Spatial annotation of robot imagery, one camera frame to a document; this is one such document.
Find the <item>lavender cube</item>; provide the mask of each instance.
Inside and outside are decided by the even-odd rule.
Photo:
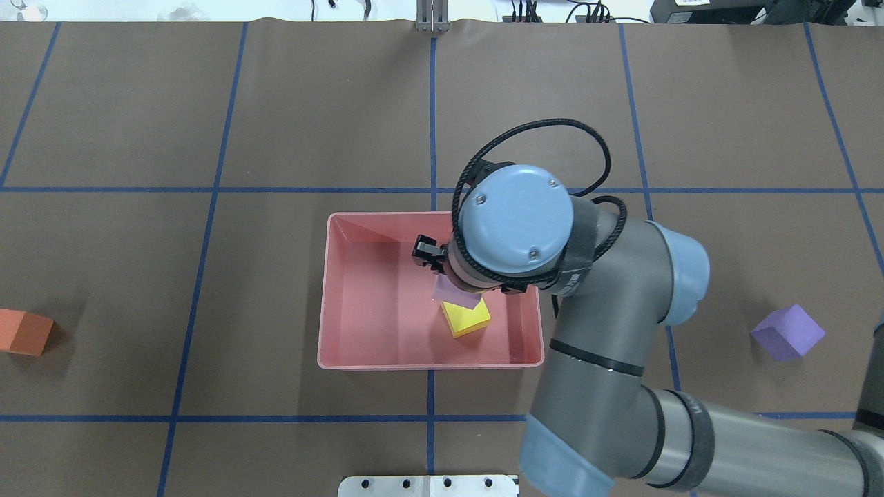
[[[807,354],[826,332],[798,304],[775,310],[752,330],[752,337],[777,361]]]
[[[482,294],[471,294],[464,292],[451,282],[444,274],[436,277],[436,288],[433,290],[433,298],[442,301],[466,307],[467,309],[475,309],[482,300]]]

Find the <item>orange block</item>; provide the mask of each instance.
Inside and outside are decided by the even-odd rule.
[[[41,356],[53,323],[48,317],[24,310],[0,309],[0,350]]]

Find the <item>light blue cap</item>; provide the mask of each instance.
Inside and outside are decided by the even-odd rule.
[[[518,274],[559,255],[571,235],[574,209],[568,190],[549,172],[514,164],[470,190],[460,221],[467,251],[477,262]]]
[[[519,468],[533,486],[549,497],[607,497],[612,478],[532,415],[527,421]]]
[[[697,312],[697,304],[706,296],[709,288],[709,256],[699,241],[666,229],[654,221],[647,222],[656,226],[663,235],[672,263],[672,303],[661,324],[680,325]]]

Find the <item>pink bin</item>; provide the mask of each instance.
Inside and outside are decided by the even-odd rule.
[[[329,370],[524,368],[544,360],[537,289],[484,295],[484,330],[454,339],[436,275],[417,266],[419,233],[440,243],[450,212],[339,212],[329,216],[316,360]]]

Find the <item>yellow cube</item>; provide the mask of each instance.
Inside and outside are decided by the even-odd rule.
[[[475,309],[467,309],[459,305],[448,302],[442,302],[442,310],[448,320],[448,326],[451,327],[451,334],[454,338],[462,337],[467,333],[485,328],[492,320],[491,314],[488,314],[488,306],[485,300],[479,301]]]

